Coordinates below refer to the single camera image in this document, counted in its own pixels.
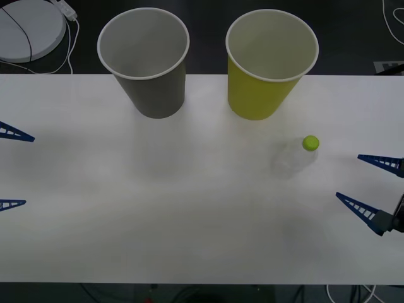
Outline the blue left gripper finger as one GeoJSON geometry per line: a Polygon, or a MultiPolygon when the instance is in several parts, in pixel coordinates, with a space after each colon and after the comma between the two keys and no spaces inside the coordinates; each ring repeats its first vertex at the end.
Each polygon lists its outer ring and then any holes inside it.
{"type": "Polygon", "coordinates": [[[5,122],[0,122],[1,138],[17,140],[17,141],[26,141],[26,142],[34,142],[35,138],[30,136],[29,134],[6,124],[5,122]]]}
{"type": "Polygon", "coordinates": [[[10,210],[26,203],[25,200],[16,199],[1,199],[0,200],[0,211],[10,210]]]}

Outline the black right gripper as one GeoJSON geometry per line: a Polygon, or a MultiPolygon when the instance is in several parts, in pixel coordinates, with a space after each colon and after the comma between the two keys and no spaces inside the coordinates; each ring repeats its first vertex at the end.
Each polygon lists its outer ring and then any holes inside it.
{"type": "MultiPolygon", "coordinates": [[[[357,158],[387,172],[391,172],[397,177],[403,178],[403,158],[363,154],[359,154],[357,158]]],[[[336,197],[357,215],[375,234],[383,236],[385,232],[390,232],[392,229],[404,233],[404,194],[402,194],[393,215],[339,192],[336,193],[336,197]]]]}

